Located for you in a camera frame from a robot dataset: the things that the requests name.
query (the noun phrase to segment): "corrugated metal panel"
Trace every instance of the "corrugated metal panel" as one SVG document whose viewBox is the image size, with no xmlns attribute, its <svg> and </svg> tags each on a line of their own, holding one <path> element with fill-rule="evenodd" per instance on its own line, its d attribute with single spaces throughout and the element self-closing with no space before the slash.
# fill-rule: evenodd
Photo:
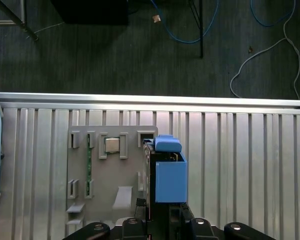
<svg viewBox="0 0 300 240">
<path fill-rule="evenodd" d="M 239 221 L 300 240 L 300 115 L 5 108 L 0 240 L 60 240 L 68 126 L 157 125 L 189 160 L 189 205 L 223 226 Z"/>
</svg>

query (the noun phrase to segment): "floor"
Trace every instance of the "floor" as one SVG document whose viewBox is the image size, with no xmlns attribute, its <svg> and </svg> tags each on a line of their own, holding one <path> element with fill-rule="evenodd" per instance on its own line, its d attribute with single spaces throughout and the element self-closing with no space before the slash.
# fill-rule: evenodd
<svg viewBox="0 0 300 240">
<path fill-rule="evenodd" d="M 173 41 L 162 22 L 154 23 L 155 8 L 142 1 L 130 0 L 131 10 L 139 10 L 129 16 L 129 26 L 62 24 L 38 33 L 37 42 L 18 27 L 0 27 L 0 92 L 233 97 L 229 82 L 245 59 L 284 36 L 283 22 L 262 27 L 255 21 L 249 0 L 220 0 L 200 59 L 199 45 Z M 18 0 L 5 2 L 20 12 Z M 198 38 L 188 1 L 156 2 L 176 36 Z M 256 14 L 268 23 L 293 5 L 293 0 L 254 2 Z M 205 29 L 215 8 L 216 0 L 203 1 Z M 27 20 L 33 30 L 62 22 L 48 0 L 28 0 Z M 300 51 L 300 0 L 287 35 Z M 284 41 L 246 64 L 233 88 L 245 98 L 296 99 L 297 71 L 297 55 Z M 300 94 L 300 76 L 296 87 Z"/>
</svg>

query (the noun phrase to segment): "gray plastic board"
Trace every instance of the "gray plastic board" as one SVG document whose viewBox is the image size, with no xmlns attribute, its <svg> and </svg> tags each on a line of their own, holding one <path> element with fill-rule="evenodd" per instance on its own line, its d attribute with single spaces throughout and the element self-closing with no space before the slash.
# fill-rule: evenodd
<svg viewBox="0 0 300 240">
<path fill-rule="evenodd" d="M 143 139 L 156 126 L 72 126 L 68 132 L 68 224 L 134 215 L 143 198 Z"/>
</svg>

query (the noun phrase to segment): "bolt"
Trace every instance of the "bolt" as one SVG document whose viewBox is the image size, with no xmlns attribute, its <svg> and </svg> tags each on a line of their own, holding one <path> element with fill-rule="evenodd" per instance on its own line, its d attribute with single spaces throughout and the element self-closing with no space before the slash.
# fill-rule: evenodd
<svg viewBox="0 0 300 240">
<path fill-rule="evenodd" d="M 101 224 L 97 224 L 94 226 L 94 230 L 96 230 L 96 231 L 100 231 L 102 229 L 104 229 L 104 227 Z"/>
<path fill-rule="evenodd" d="M 137 223 L 137 220 L 135 220 L 134 218 L 129 220 L 129 224 L 136 224 L 136 223 Z"/>
<path fill-rule="evenodd" d="M 195 222 L 196 222 L 197 224 L 204 224 L 204 223 L 205 223 L 202 219 L 199 219 L 199 218 L 196 219 Z"/>
<path fill-rule="evenodd" d="M 241 229 L 241 227 L 239 225 L 237 225 L 237 224 L 232 224 L 231 228 L 233 228 L 236 231 L 239 231 Z"/>
</svg>

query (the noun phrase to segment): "black metal stand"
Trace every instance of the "black metal stand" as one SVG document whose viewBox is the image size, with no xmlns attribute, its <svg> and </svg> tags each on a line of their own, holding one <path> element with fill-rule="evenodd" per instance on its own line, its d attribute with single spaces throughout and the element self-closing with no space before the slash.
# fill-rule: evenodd
<svg viewBox="0 0 300 240">
<path fill-rule="evenodd" d="M 27 26 L 25 17 L 25 2 L 20 0 L 21 3 L 21 19 L 15 15 L 1 0 L 0 10 L 4 12 L 11 20 L 0 21 L 0 26 L 19 26 L 29 37 L 33 40 L 38 40 L 38 36 Z"/>
<path fill-rule="evenodd" d="M 199 0 L 200 58 L 204 57 L 203 0 Z"/>
</svg>

